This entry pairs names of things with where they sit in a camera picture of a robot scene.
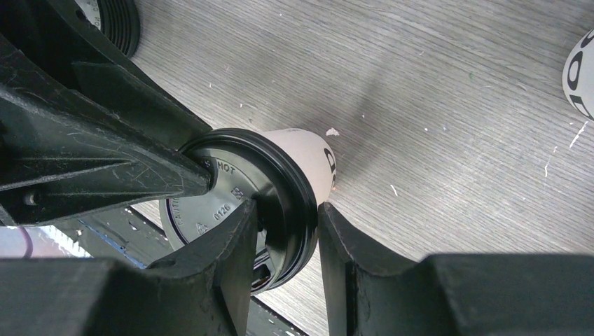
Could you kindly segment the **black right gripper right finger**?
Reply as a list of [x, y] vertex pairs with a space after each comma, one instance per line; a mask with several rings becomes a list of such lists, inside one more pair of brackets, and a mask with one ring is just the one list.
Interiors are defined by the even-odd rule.
[[319, 208], [331, 335], [592, 335], [593, 257], [538, 253], [403, 257]]

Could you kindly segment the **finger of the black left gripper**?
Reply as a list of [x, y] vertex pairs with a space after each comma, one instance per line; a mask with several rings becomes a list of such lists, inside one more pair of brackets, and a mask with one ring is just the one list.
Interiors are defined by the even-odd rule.
[[207, 191], [210, 175], [1, 40], [1, 224], [46, 225]]
[[74, 1], [43, 1], [55, 74], [116, 119], [175, 150], [211, 132], [194, 112], [151, 80], [88, 21]]

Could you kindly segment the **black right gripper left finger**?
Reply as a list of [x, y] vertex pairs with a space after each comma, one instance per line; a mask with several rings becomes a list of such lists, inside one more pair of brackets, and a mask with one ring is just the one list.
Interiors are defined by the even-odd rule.
[[2, 335], [244, 335], [256, 203], [140, 269], [110, 258], [1, 261]]

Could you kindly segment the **white paper coffee cup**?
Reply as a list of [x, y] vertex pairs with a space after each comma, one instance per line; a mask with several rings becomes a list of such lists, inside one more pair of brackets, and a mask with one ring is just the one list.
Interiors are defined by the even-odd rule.
[[574, 109], [593, 120], [593, 29], [569, 53], [562, 70], [562, 90]]

